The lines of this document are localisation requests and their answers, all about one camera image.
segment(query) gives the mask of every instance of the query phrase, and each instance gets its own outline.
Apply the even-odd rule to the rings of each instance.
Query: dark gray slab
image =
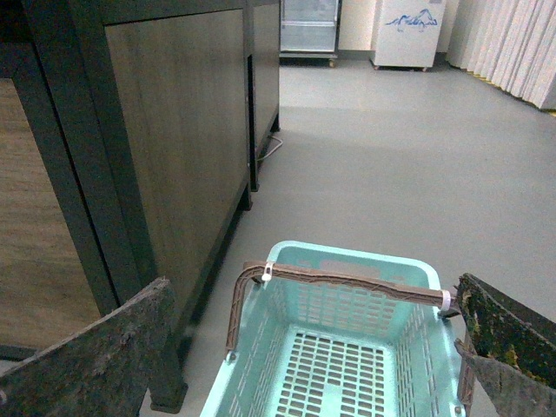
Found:
[[[135,416],[170,330],[168,280],[0,376],[0,414]]]

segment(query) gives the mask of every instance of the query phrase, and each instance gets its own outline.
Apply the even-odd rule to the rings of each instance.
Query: chest freezer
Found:
[[[447,0],[378,0],[371,61],[375,67],[432,67]]]

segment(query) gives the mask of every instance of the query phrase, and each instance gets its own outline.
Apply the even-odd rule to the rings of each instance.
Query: cabinet leg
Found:
[[[280,113],[276,113],[276,117],[274,122],[272,123],[272,127],[270,128],[272,133],[280,131]]]
[[[183,381],[182,367],[175,351],[174,338],[166,341],[157,368],[150,380],[150,408],[164,413],[178,414],[188,391]]]
[[[243,190],[242,198],[237,208],[241,211],[249,211],[251,207],[253,207],[253,202],[251,201],[251,187],[247,184]]]

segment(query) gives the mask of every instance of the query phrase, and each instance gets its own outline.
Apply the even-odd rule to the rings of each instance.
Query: gray floor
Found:
[[[281,126],[195,329],[179,415],[200,414],[218,373],[242,263],[283,240],[420,259],[446,288],[471,272],[556,320],[556,118],[456,69],[340,62],[281,69]],[[482,392],[473,414],[496,415]]]

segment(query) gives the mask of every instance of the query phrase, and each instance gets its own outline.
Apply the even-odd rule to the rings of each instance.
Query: shopping basket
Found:
[[[265,282],[244,303],[249,273],[236,284],[227,356],[202,417],[466,415],[461,360],[433,307],[440,283],[429,265],[301,242],[279,243],[268,260],[246,269]],[[272,262],[293,267],[280,274],[289,279],[273,276]],[[345,274],[435,291],[396,301]]]

